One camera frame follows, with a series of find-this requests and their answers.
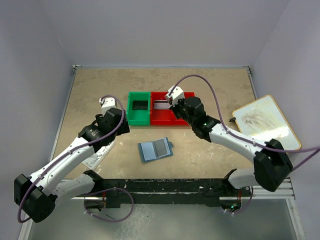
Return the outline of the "blue leather card holder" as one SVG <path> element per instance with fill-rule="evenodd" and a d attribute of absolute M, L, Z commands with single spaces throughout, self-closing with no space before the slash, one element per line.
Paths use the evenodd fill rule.
<path fill-rule="evenodd" d="M 142 163 L 149 163 L 172 156 L 173 143 L 167 137 L 137 144 Z"/>

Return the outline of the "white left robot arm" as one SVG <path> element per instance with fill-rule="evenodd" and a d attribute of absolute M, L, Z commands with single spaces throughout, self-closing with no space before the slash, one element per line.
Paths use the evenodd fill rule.
<path fill-rule="evenodd" d="M 18 205 L 17 220 L 24 223 L 21 213 L 29 220 L 39 223 L 46 219 L 55 207 L 65 200 L 80 195 L 98 196 L 116 190 L 116 185 L 107 181 L 93 170 L 80 176 L 63 179 L 81 162 L 106 147 L 117 136 L 130 132 L 124 109 L 110 107 L 85 126 L 69 146 L 47 165 L 26 176 L 20 174 L 14 180 L 14 202 Z"/>

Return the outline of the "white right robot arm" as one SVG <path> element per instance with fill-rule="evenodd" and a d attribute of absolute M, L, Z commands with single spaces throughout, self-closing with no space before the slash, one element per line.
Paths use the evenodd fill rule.
<path fill-rule="evenodd" d="M 292 172 L 293 165 L 278 140 L 255 141 L 236 130 L 224 128 L 220 120 L 206 114 L 198 97 L 169 99 L 168 102 L 174 115 L 187 122 L 198 138 L 227 147 L 252 162 L 251 168 L 233 169 L 223 178 L 222 190 L 226 195 L 233 196 L 241 188 L 253 186 L 275 192 Z"/>

